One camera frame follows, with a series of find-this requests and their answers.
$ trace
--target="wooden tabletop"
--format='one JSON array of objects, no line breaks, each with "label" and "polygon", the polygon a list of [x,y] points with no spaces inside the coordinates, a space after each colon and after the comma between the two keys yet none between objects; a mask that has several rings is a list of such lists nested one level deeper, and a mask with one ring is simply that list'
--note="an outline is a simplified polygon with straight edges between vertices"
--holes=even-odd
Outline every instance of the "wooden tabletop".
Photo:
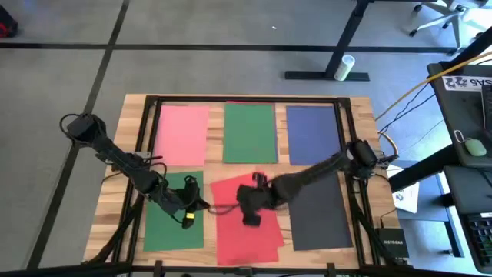
[{"label": "wooden tabletop", "polygon": [[[125,103],[121,110],[118,122],[118,129],[115,135],[115,144],[126,152],[135,150],[135,143],[138,136],[138,129],[144,109],[145,97],[147,95],[126,95]],[[304,166],[293,166],[289,164],[287,120],[285,106],[288,103],[276,103],[276,125],[278,135],[278,164],[273,165],[245,165],[245,164],[224,164],[222,163],[222,149],[224,138],[224,103],[223,102],[172,102],[172,105],[208,105],[210,106],[209,124],[207,133],[207,154],[204,167],[178,167],[170,166],[168,172],[191,172],[204,171],[204,200],[213,205],[210,184],[223,179],[232,178],[238,175],[263,171],[269,177],[273,177],[286,172],[297,172],[305,169]],[[322,105],[291,103],[291,105]],[[367,140],[373,149],[380,149],[376,123],[374,121],[371,102],[369,98],[351,98],[352,113],[354,116],[357,137]],[[342,109],[342,121],[344,123],[345,138],[350,138],[348,133],[347,119],[345,110]],[[144,148],[148,143],[150,134],[151,120],[145,131]],[[153,168],[160,172],[158,166]],[[377,173],[386,176],[385,171]],[[340,186],[344,197],[345,211],[349,221],[353,245],[354,232],[348,206],[347,188],[343,174],[339,173]],[[94,257],[102,246],[109,240],[113,232],[118,227],[121,207],[125,195],[128,179],[123,175],[116,176],[104,182],[101,187],[101,194],[98,200],[94,221],[88,238],[84,259]],[[369,180],[367,187],[369,202],[373,215],[374,227],[379,226],[380,217],[394,210],[391,189],[387,180],[374,176]],[[145,209],[142,213],[141,226],[138,232],[138,242],[135,253],[134,265],[154,265],[155,260],[162,260],[167,266],[217,266],[216,259],[216,224],[215,215],[204,214],[204,248],[186,249],[162,252],[143,252],[143,241],[145,233]],[[327,263],[334,263],[337,269],[357,269],[357,253],[355,247],[345,249],[322,249],[311,251],[294,251],[292,245],[291,223],[288,209],[278,211],[278,222],[284,237],[284,246],[278,249],[279,261],[258,263],[249,266],[268,267],[268,268],[325,268]],[[397,213],[392,212],[384,217],[385,227],[399,228]],[[361,226],[362,240],[364,246],[364,256],[367,263],[371,263],[371,250],[367,234]],[[121,251],[121,259],[125,259],[128,250],[128,232]]]}]

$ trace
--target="dark gray paper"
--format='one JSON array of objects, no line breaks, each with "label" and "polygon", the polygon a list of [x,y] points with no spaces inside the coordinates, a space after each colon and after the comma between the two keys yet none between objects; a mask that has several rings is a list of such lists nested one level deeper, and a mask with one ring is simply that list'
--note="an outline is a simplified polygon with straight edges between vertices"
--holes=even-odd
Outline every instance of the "dark gray paper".
[{"label": "dark gray paper", "polygon": [[303,187],[289,213],[294,250],[352,247],[336,172]]}]

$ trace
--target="white paper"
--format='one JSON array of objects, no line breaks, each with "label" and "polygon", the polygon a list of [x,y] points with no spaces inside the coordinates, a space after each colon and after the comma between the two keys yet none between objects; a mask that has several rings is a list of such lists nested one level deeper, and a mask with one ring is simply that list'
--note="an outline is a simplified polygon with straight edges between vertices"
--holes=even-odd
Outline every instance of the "white paper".
[{"label": "white paper", "polygon": [[491,77],[443,76],[442,79],[448,91],[481,92],[482,85],[492,85]]},{"label": "white paper", "polygon": [[[387,168],[387,176],[391,177],[398,172],[402,171],[403,168],[397,167],[394,165],[390,165]],[[418,188],[419,182],[406,187],[400,191],[393,193],[393,202],[394,206],[398,209],[402,209],[408,212],[416,213],[417,212],[417,204],[418,204]]]}]

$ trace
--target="sticker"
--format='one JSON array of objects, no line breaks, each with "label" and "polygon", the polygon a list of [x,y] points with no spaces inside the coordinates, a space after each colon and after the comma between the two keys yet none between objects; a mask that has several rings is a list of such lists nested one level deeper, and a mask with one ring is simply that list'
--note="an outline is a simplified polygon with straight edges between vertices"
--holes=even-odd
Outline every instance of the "sticker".
[{"label": "sticker", "polygon": [[480,92],[482,85],[492,85],[492,77],[443,76],[442,79],[448,91]]}]

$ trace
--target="red object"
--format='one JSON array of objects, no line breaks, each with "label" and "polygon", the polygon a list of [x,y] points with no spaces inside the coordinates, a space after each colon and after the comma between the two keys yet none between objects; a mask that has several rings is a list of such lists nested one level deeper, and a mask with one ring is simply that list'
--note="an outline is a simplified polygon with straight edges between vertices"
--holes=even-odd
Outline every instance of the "red object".
[{"label": "red object", "polygon": [[[242,175],[211,184],[215,205],[236,204],[239,185],[256,186],[253,174]],[[256,262],[278,261],[278,247],[284,245],[274,211],[259,212],[261,224],[251,227],[243,224],[239,208],[217,216],[217,263],[219,265],[247,265]]]}]

